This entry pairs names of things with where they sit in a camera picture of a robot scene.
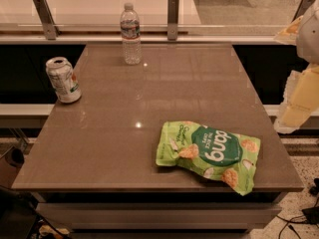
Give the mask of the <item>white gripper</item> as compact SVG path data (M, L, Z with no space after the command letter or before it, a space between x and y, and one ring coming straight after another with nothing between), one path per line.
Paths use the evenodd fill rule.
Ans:
M284 45L296 44L298 56L310 63L304 71L290 73L274 122L277 132L291 133L319 108L319 0L314 1L303 17L279 31L274 40Z

